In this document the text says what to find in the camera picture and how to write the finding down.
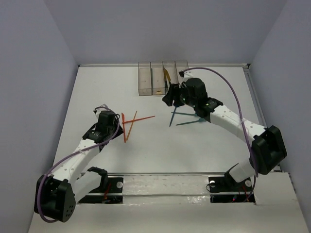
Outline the orange chopstick short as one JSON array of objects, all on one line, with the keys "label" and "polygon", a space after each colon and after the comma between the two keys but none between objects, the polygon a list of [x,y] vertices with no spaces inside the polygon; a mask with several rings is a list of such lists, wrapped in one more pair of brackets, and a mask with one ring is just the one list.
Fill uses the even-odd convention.
[{"label": "orange chopstick short", "polygon": [[123,128],[123,139],[124,139],[124,143],[126,143],[126,129],[125,129],[125,115],[124,115],[124,113],[121,113],[121,118],[122,118],[122,128]]}]

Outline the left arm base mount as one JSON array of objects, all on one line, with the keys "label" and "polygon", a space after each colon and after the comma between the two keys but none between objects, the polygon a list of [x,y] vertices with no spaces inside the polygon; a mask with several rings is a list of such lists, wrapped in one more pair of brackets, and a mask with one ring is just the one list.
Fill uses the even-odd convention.
[{"label": "left arm base mount", "polygon": [[122,204],[123,183],[123,177],[109,176],[105,188],[93,189],[79,201],[79,204]]}]

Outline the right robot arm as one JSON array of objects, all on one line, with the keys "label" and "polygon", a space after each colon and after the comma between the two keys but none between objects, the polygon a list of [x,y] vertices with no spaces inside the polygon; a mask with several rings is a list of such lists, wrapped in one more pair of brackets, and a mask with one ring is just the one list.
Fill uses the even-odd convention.
[{"label": "right robot arm", "polygon": [[192,107],[198,117],[227,130],[250,148],[250,157],[231,167],[215,182],[211,192],[235,190],[256,174],[268,174],[287,156],[278,127],[267,128],[240,117],[221,101],[209,97],[199,78],[171,84],[162,100],[167,106]]}]

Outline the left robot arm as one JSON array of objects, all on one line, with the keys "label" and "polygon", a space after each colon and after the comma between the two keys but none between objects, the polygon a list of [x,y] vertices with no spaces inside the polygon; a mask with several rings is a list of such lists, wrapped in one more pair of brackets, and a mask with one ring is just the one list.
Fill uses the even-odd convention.
[{"label": "left robot arm", "polygon": [[123,134],[120,115],[106,106],[94,109],[97,122],[82,136],[74,152],[54,164],[37,181],[34,211],[47,223],[68,221],[76,204],[90,191],[108,187],[105,169],[89,162]]}]

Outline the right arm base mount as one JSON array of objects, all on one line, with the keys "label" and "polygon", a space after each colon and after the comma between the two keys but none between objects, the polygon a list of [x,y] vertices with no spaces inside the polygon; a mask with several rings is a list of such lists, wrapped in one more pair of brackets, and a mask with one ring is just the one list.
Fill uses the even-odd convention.
[{"label": "right arm base mount", "polygon": [[256,203],[250,178],[229,185],[225,184],[224,176],[211,176],[208,178],[206,190],[211,203]]}]

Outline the gold knife black handle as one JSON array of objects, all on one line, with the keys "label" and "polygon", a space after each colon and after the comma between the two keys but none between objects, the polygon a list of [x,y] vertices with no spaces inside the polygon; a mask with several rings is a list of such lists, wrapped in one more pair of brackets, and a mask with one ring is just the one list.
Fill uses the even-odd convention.
[{"label": "gold knife black handle", "polygon": [[163,73],[165,78],[165,93],[167,94],[171,85],[171,78],[166,68],[163,68]]}]

